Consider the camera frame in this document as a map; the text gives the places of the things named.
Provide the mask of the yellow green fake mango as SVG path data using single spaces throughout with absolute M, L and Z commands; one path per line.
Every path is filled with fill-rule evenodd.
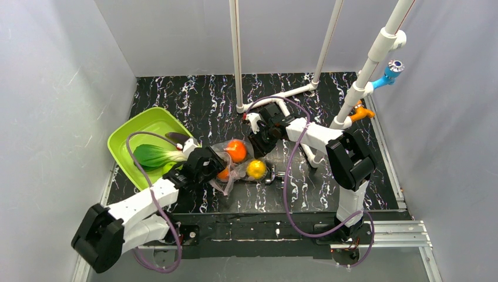
M 217 179 L 222 182 L 227 182 L 229 178 L 230 178 L 229 167 L 226 167 L 217 175 Z

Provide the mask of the orange fake fruit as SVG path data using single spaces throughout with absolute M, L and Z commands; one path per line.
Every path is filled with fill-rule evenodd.
M 247 156 L 247 148 L 242 140 L 233 139 L 228 142 L 225 151 L 230 155 L 235 163 L 241 163 Z

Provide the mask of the clear zip top bag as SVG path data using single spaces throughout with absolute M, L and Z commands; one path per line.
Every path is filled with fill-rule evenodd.
M 227 182 L 222 182 L 217 179 L 217 177 L 211 181 L 209 181 L 209 185 L 216 189 L 219 192 L 222 192 L 223 195 L 227 196 L 230 194 L 234 187 L 234 183 L 238 180 L 241 181 L 246 181 L 246 182 L 260 182 L 262 181 L 268 174 L 269 169 L 267 167 L 266 175 L 260 179 L 260 180 L 254 180 L 252 178 L 249 178 L 246 174 L 246 167 L 254 159 L 257 159 L 253 156 L 253 153 L 250 152 L 250 144 L 246 141 L 243 141 L 245 143 L 245 146 L 247 148 L 247 156 L 244 161 L 241 163 L 235 163 L 231 160 L 230 155 L 225 151 L 225 147 L 228 144 L 229 141 L 221 142 L 221 143 L 216 143 L 212 145 L 211 147 L 215 150 L 215 152 L 227 163 L 227 167 L 229 167 L 229 172 L 230 172 L 230 178 Z

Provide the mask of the purple fake eggplant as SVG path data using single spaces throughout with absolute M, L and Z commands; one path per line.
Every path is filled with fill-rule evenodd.
M 165 134 L 165 137 L 178 144 L 184 144 L 186 141 L 188 141 L 191 137 L 188 135 L 184 135 L 182 133 L 177 133 L 177 132 L 168 132 Z

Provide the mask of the green fake leafy vegetable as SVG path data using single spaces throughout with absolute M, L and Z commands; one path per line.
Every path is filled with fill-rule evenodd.
M 184 162 L 186 155 L 181 150 L 169 150 L 157 145 L 142 144 L 133 151 L 133 156 L 146 172 L 164 167 L 170 162 Z

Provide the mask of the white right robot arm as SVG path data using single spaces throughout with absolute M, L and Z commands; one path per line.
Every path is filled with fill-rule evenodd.
M 267 104 L 257 113 L 246 112 L 245 123 L 251 126 L 248 139 L 256 157 L 272 151 L 278 140 L 295 143 L 292 154 L 300 145 L 307 145 L 326 154 L 331 173 L 339 185 L 339 206 L 334 227 L 322 233 L 307 233 L 295 224 L 284 200 L 287 218 L 296 232 L 309 238 L 321 238 L 339 232 L 345 239 L 352 237 L 364 222 L 364 199 L 370 178 L 377 167 L 376 159 L 357 130 L 338 130 L 317 125 L 310 117 L 285 115 L 276 103 Z

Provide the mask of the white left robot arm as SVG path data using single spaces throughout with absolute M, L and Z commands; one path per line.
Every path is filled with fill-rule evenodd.
M 103 273 L 131 249 L 168 234 L 178 239 L 164 207 L 177 201 L 181 189 L 214 180 L 230 164 L 226 152 L 212 147 L 194 149 L 185 162 L 174 165 L 150 188 L 110 206 L 91 206 L 71 241 L 72 248 L 96 273 Z

